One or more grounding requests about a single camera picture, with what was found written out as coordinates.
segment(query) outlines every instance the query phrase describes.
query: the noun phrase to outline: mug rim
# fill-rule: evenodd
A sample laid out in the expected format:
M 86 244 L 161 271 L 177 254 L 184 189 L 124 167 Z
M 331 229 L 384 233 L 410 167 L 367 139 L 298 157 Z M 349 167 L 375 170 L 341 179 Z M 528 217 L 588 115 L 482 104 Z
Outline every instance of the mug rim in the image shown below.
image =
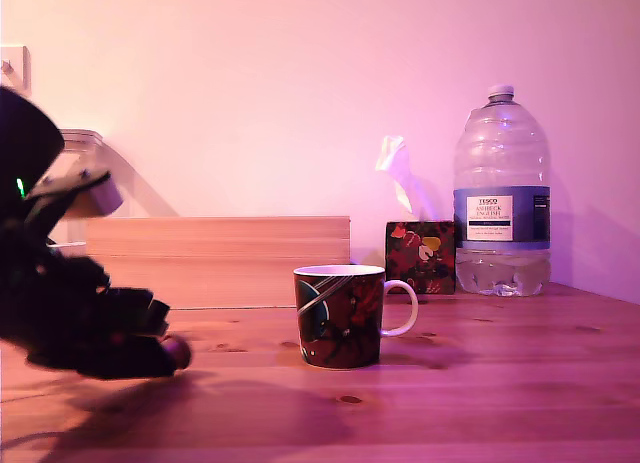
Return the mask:
M 384 272 L 381 266 L 372 265 L 313 265 L 293 270 L 298 276 L 368 276 Z

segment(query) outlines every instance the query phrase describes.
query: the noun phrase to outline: patterned tissue box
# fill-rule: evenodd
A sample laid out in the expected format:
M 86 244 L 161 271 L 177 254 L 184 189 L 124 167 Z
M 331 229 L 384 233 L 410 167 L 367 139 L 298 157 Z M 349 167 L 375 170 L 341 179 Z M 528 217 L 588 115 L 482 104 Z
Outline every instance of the patterned tissue box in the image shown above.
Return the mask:
M 455 292 L 453 221 L 389 222 L 385 241 L 387 280 L 405 281 L 416 294 Z

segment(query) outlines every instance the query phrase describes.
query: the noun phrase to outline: white bottle cap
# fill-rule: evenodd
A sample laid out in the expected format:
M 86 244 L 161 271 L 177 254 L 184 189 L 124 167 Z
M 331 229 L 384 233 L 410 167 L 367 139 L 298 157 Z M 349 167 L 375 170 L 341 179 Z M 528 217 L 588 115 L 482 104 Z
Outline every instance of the white bottle cap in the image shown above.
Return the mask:
M 498 95 L 511 95 L 513 96 L 513 86 L 511 85 L 494 85 L 489 88 L 489 98 Z

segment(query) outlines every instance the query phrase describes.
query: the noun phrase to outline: white mug handle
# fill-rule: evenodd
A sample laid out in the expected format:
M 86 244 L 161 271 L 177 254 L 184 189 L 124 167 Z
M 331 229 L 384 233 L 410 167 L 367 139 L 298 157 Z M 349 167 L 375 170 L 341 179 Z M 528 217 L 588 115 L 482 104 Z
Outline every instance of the white mug handle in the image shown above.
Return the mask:
M 409 331 L 413 327 L 413 325 L 415 325 L 416 320 L 418 319 L 418 308 L 419 308 L 418 297 L 416 296 L 416 292 L 413 291 L 413 288 L 411 288 L 411 285 L 409 285 L 408 283 L 405 283 L 404 281 L 400 281 L 400 280 L 387 281 L 384 284 L 385 298 L 387 296 L 387 293 L 389 293 L 389 291 L 391 290 L 391 288 L 395 288 L 397 286 L 399 286 L 400 288 L 403 288 L 407 293 L 409 293 L 409 296 L 411 297 L 411 316 L 409 317 L 409 321 L 407 321 L 404 325 L 402 325 L 399 328 L 394 328 L 393 330 L 380 330 L 380 334 L 382 336 L 402 335 L 407 331 Z

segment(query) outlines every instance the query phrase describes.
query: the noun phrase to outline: mug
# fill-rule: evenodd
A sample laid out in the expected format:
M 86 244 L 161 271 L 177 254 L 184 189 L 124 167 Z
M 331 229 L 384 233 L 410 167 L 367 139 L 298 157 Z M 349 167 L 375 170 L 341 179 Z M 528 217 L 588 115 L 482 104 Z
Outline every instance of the mug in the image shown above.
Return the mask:
M 385 282 L 384 268 L 366 265 L 321 265 L 293 272 L 300 350 L 313 366 L 348 369 L 380 360 L 381 337 L 409 331 L 418 318 L 418 298 L 404 281 Z M 395 287 L 411 297 L 409 321 L 382 329 L 384 297 Z

